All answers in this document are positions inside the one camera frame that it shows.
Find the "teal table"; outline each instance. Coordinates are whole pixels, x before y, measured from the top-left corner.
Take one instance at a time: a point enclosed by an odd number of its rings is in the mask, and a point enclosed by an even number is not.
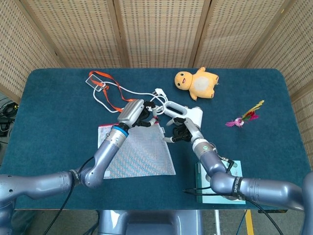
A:
[[[91,69],[40,69],[33,71],[22,96],[12,137],[0,170],[2,174],[35,176],[75,169],[97,150],[97,129],[114,123],[111,114],[92,97],[85,83]],[[285,80],[277,70],[208,69],[217,74],[219,85],[213,99],[193,101],[189,92],[174,85],[182,69],[100,69],[132,91],[152,92],[163,88],[168,98],[203,110],[202,133],[222,156],[242,161],[245,177],[287,180],[297,185],[310,171],[307,156],[291,107]],[[197,69],[184,69],[196,72]],[[125,106],[117,88],[110,101]],[[136,98],[125,93],[125,97]],[[264,100],[260,118],[243,128],[226,127]],[[170,118],[161,116],[161,126]],[[172,128],[165,128],[170,136]],[[169,144],[175,176],[151,176],[105,180],[92,190],[76,187],[67,209],[243,209],[246,205],[200,204],[182,192],[195,186],[196,156],[191,144]],[[17,209],[58,209],[67,195],[17,200]]]

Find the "floor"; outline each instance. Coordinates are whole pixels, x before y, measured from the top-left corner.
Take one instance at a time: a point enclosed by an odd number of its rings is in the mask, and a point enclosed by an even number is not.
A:
[[[9,136],[0,138],[0,141],[8,142]],[[0,162],[4,157],[6,144],[0,143]],[[43,234],[57,211],[36,211],[33,222],[27,229],[25,235]],[[220,226],[223,235],[235,235],[243,217],[244,211],[220,211]],[[284,235],[300,234],[303,213],[288,211],[287,213],[270,214],[278,224]],[[204,235],[215,234],[215,220],[213,211],[202,211]],[[63,211],[50,229],[49,235],[82,235],[97,221],[96,211]],[[252,211],[252,223],[255,235],[278,234],[274,226],[264,214],[257,210]],[[246,235],[246,222],[244,220],[239,235]]]

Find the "stuffed animal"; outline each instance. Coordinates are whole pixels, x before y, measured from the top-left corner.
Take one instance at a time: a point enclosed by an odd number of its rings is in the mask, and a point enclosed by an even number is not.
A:
[[[213,98],[213,88],[218,80],[217,75],[206,72],[205,67],[201,67],[194,75],[184,71],[177,73],[175,85],[178,89],[189,90],[191,98],[197,100],[197,97]]]

